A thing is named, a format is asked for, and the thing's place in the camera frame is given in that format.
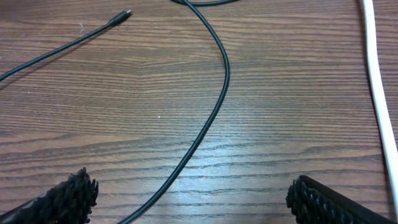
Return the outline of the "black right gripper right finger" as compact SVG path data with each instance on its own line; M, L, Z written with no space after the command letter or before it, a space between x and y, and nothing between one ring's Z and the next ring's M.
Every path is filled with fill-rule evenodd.
M394 224L306 175L293 180L285 201L299 224Z

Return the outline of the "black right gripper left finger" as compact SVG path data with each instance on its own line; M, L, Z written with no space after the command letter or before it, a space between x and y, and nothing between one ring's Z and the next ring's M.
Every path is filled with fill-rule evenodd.
M46 193L3 213L1 224L86 224L98 194L98 182L82 168Z

